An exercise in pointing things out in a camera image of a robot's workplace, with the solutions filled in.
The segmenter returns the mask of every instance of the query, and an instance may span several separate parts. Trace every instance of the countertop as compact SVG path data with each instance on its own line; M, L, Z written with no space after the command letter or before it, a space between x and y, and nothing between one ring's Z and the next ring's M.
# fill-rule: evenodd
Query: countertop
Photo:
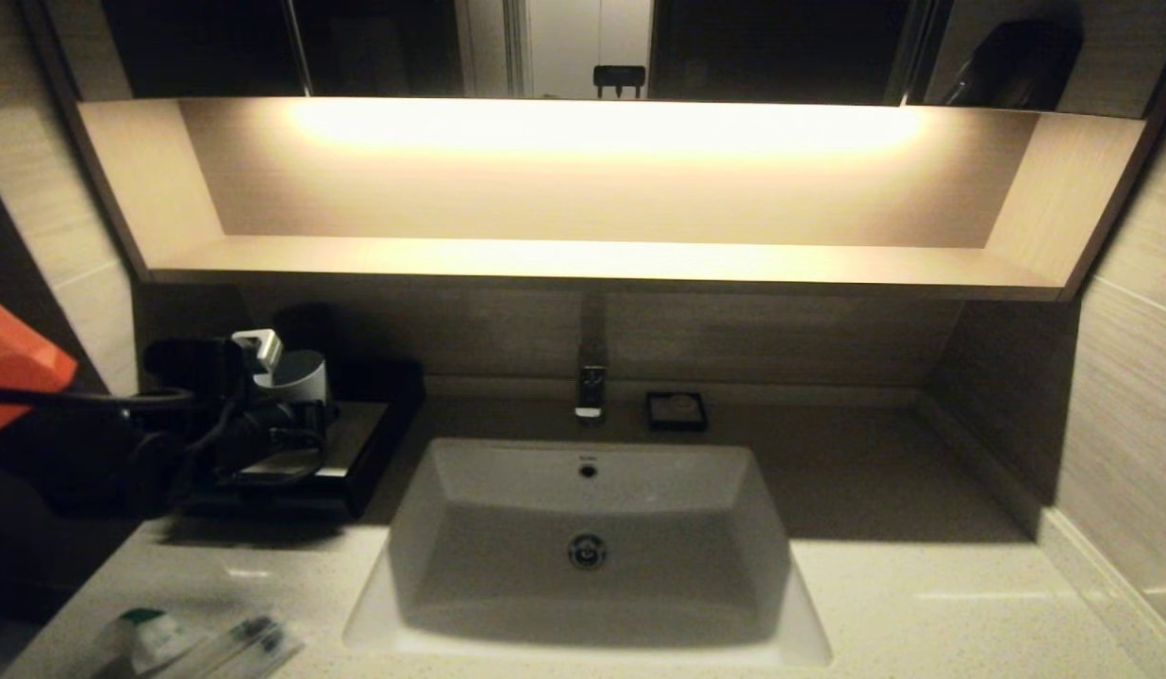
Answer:
M909 410L709 405L708 434L651 434L640 405L581 429L570 404L429 399L357 524L147 522L6 677L119 676L92 651L126 609L225 628L273 608L309 645L279 678L1143 677L1082 597ZM834 651L826 667L631 666L353 652L349 614L434 435L745 444Z

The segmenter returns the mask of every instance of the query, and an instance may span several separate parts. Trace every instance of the faucet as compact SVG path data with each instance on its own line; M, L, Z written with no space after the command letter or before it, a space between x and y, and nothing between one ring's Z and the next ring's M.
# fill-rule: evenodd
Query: faucet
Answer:
M583 426L604 425L604 384L609 372L603 293L584 293L580 304L580 383L575 419Z
M583 344L580 346L578 402L575 405L575 418L577 418L580 425L604 425L604 380L606 372L604 344Z

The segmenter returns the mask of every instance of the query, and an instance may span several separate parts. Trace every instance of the sink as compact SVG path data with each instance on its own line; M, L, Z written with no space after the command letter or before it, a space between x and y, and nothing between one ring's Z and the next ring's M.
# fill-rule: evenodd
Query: sink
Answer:
M354 649L821 666L830 648L746 448L437 439Z

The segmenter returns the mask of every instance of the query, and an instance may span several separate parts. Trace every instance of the mirror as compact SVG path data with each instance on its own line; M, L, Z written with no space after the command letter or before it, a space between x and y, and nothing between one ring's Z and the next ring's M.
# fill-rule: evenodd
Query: mirror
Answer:
M1142 117L1166 0L27 0L84 100L504 96Z

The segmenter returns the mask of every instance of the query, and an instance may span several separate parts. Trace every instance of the orange object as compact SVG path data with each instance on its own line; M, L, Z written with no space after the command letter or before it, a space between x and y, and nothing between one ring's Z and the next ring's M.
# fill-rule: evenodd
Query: orange object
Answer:
M0 386L6 390L62 391L76 374L76 359L0 306ZM0 405L0 428L29 412Z

